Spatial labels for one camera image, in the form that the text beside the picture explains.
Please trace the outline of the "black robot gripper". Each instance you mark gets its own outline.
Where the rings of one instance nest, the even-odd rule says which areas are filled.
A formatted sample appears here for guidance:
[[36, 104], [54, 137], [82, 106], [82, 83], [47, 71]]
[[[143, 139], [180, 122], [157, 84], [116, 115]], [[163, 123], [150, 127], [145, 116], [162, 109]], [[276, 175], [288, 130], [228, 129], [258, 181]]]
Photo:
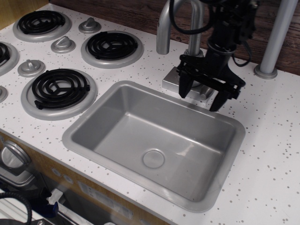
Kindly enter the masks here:
[[229, 59], [234, 55], [237, 45], [227, 47], [208, 43], [204, 57], [183, 54], [177, 67], [179, 73], [179, 95], [185, 98], [190, 92], [193, 82], [202, 83], [218, 91], [210, 107], [217, 112], [228, 99], [237, 99], [240, 89], [246, 83], [228, 66]]

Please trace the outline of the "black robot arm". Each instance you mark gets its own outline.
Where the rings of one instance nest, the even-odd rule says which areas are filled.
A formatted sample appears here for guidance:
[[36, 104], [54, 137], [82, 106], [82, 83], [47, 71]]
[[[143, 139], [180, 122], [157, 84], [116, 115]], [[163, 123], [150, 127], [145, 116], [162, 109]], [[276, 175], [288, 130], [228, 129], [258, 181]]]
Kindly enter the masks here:
[[258, 0], [206, 0], [209, 6], [209, 22], [196, 30], [179, 28], [174, 15], [171, 23], [176, 30], [183, 34], [200, 34], [213, 28], [212, 35], [207, 41], [208, 50], [204, 57], [180, 56], [177, 67], [179, 73], [179, 95], [185, 98], [192, 88], [194, 81], [217, 91], [210, 107], [211, 112], [218, 111], [228, 99], [236, 99], [245, 82], [228, 66], [229, 59], [234, 58], [238, 45], [244, 45], [248, 54], [251, 49], [247, 40], [252, 38], [255, 31], [255, 15], [260, 2]]

